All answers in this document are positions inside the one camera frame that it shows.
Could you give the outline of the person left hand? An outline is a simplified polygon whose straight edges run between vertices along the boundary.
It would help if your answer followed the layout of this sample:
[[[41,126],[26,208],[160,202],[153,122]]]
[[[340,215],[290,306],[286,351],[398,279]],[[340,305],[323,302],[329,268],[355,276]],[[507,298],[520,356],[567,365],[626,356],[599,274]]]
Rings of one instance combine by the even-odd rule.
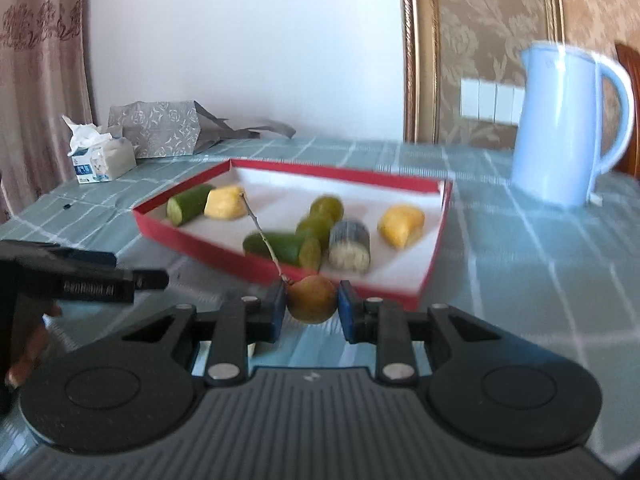
[[[24,299],[16,310],[17,320],[12,330],[12,363],[6,372],[6,384],[21,387],[38,367],[40,359],[50,344],[44,317],[58,318],[62,309],[52,301]]]

